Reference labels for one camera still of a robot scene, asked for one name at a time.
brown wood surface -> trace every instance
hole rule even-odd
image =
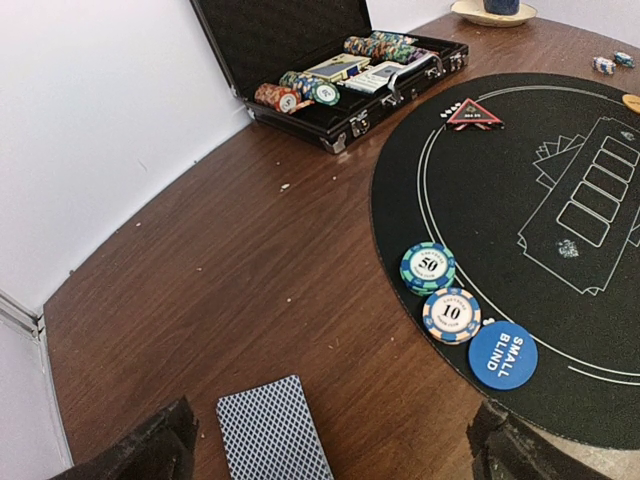
[[[204,435],[196,478],[228,478],[216,400],[295,373],[336,478],[470,478],[465,430],[482,397],[424,340],[378,261],[369,224],[378,154],[410,110],[456,83],[535,71],[631,90],[633,71],[605,77],[590,63],[640,51],[544,20],[502,30],[449,15],[418,32],[468,43],[470,66],[339,156],[249,126],[47,303],[76,462],[186,394]]]

red triangle marker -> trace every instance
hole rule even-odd
[[[459,132],[469,125],[474,125],[480,130],[504,128],[502,120],[486,108],[481,107],[477,102],[467,98],[451,118],[447,120],[446,127]]]

blue poker chip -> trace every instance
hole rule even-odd
[[[469,346],[469,364],[475,376],[495,390],[513,390],[533,376],[538,347],[524,328],[500,321],[480,330]]]
[[[478,333],[482,313],[478,301],[461,288],[443,288],[424,304],[422,321],[437,340],[459,345]]]
[[[614,52],[614,58],[618,65],[622,65],[627,68],[635,68],[636,62],[633,60],[633,57],[624,52]]]
[[[443,288],[449,288],[450,286],[453,285],[453,283],[455,282],[455,278],[452,278],[449,283],[447,283]],[[411,285],[410,283],[404,282],[407,289],[413,293],[414,295],[418,295],[419,297],[429,297],[431,295],[433,295],[435,293],[434,290],[426,290],[426,289],[421,289],[421,288],[416,288],[413,285]]]
[[[400,276],[417,290],[435,292],[453,283],[456,259],[451,250],[439,243],[423,242],[411,247],[402,257]]]
[[[616,72],[616,64],[604,57],[593,57],[593,69],[605,75],[613,75]]]

wooden plate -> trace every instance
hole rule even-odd
[[[526,3],[520,4],[516,15],[494,15],[485,11],[482,0],[460,0],[451,6],[451,11],[485,27],[517,27],[538,15],[538,11]]]

50 poker chip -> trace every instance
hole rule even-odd
[[[439,243],[423,242],[402,257],[400,275],[410,289],[436,291],[453,283],[456,260],[451,250]]]

